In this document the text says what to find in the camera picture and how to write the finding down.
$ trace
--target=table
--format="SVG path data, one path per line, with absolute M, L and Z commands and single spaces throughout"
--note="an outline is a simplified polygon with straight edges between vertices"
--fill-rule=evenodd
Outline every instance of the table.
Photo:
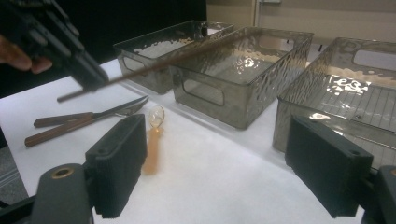
M 115 60 L 102 66 L 111 78 L 121 74 Z M 66 77 L 0 100 L 0 125 L 30 196 L 50 168 L 83 163 L 84 153 L 121 118 L 27 148 L 24 139 L 45 130 L 33 126 L 35 119 L 101 112 L 149 92 L 121 83 L 57 103 L 59 96 L 79 89 Z M 171 91 L 150 93 L 139 113 L 147 115 L 154 105 L 162 105 L 166 114 L 159 173 L 139 178 L 119 218 L 94 215 L 95 223 L 361 223 L 361 208 L 356 217 L 333 219 L 272 147 L 277 102 L 246 131 L 177 104 Z

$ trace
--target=spoon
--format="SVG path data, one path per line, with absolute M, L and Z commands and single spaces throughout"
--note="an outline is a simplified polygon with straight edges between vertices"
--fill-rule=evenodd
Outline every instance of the spoon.
M 158 139 L 160 138 L 163 128 L 165 111 L 159 105 L 152 107 L 148 113 L 148 121 L 151 129 L 148 131 L 148 156 L 143 164 L 143 173 L 145 175 L 155 175 L 157 173 L 158 163 Z

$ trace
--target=plastic bin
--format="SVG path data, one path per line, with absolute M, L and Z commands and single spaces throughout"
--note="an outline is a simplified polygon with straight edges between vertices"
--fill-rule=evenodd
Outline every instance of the plastic bin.
M 312 36 L 256 27 L 226 35 L 212 50 L 170 67 L 175 99 L 246 129 L 304 71 Z
M 278 97 L 274 147 L 286 150 L 300 115 L 373 154 L 374 168 L 396 165 L 395 62 L 396 44 L 336 38 Z
M 124 75 L 172 57 L 197 40 L 218 39 L 233 31 L 233 25 L 211 21 L 186 21 L 160 31 L 114 45 Z M 168 68 L 149 72 L 131 80 L 159 94 L 172 89 Z

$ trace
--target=beige wall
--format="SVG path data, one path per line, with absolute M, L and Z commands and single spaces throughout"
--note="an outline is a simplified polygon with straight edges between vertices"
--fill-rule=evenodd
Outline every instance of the beige wall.
M 253 25 L 256 0 L 206 0 L 209 21 Z M 259 26 L 314 33 L 314 43 L 338 36 L 396 43 L 395 0 L 282 0 L 262 4 Z

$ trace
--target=finger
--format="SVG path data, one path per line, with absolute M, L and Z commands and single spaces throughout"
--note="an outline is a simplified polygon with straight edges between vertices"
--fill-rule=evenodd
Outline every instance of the finger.
M 32 66 L 32 60 L 18 46 L 0 35 L 0 63 L 26 71 Z
M 42 73 L 52 67 L 52 61 L 45 57 L 36 58 L 32 64 L 32 73 Z

